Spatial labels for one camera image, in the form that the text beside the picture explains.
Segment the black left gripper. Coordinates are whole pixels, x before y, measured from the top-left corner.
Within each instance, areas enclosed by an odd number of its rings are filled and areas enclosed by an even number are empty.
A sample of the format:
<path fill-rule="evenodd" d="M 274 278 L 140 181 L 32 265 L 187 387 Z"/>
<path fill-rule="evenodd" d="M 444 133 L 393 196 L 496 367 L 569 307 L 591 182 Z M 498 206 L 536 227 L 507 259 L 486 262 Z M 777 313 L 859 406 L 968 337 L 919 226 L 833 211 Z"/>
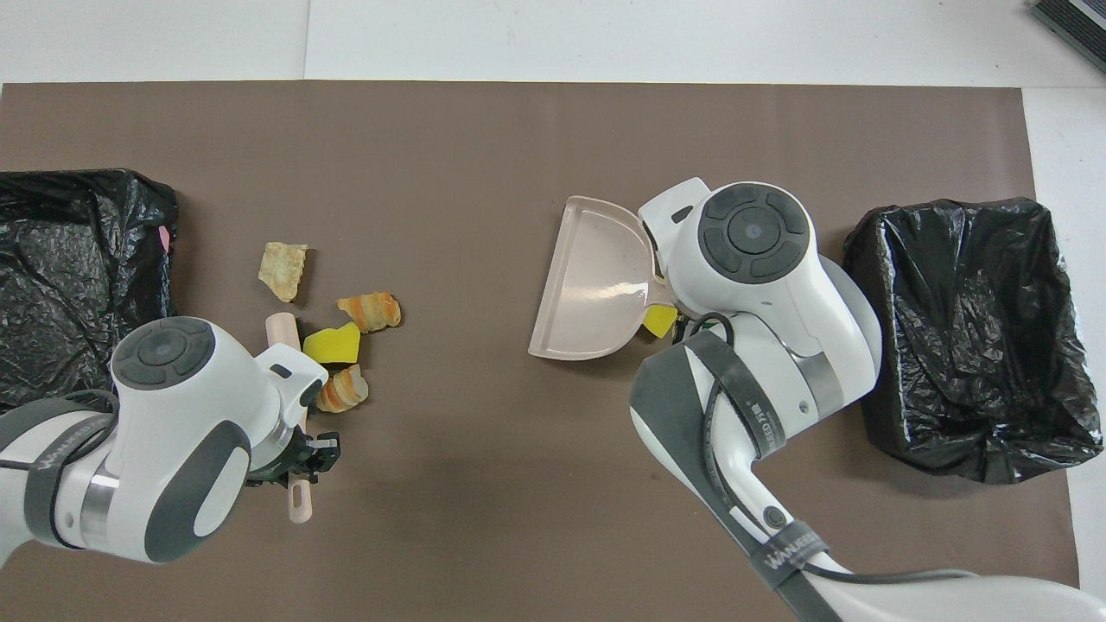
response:
<path fill-rule="evenodd" d="M 246 487 L 272 483 L 288 471 L 289 458 L 283 456 L 299 433 L 299 426 L 276 426 L 251 449 Z M 342 455 L 340 432 L 320 433 L 317 437 L 307 438 L 307 475 L 331 470 Z"/>

